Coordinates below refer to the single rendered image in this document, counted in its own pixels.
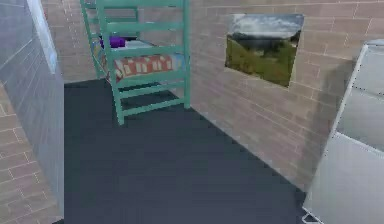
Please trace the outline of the purple pillow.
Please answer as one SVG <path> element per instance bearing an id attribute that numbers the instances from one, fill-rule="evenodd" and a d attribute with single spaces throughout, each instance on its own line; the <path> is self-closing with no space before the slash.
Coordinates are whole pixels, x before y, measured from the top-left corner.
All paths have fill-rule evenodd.
<path id="1" fill-rule="evenodd" d="M 119 48 L 125 46 L 125 39 L 119 36 L 110 36 L 109 37 L 110 46 L 112 48 Z"/>

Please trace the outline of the green bunk bed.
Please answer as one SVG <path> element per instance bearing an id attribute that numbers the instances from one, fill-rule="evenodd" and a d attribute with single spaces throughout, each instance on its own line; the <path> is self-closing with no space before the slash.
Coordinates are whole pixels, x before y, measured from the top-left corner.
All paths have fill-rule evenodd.
<path id="1" fill-rule="evenodd" d="M 191 62 L 188 0 L 79 0 L 91 57 L 98 78 L 112 90 L 117 121 L 143 112 L 175 105 L 191 107 Z M 178 8 L 176 22 L 142 22 L 144 7 Z M 141 38 L 147 31 L 182 32 L 180 44 L 156 45 Z M 109 37 L 125 39 L 125 46 L 112 48 Z M 132 97 L 181 88 L 183 96 L 172 100 L 125 109 L 122 101 Z"/>

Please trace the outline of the landscape wall picture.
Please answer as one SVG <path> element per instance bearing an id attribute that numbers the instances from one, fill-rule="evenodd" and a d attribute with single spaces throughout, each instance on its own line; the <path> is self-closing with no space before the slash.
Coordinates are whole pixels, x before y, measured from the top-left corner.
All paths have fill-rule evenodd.
<path id="1" fill-rule="evenodd" d="M 303 25 L 297 13 L 230 14 L 225 66 L 288 87 Z"/>

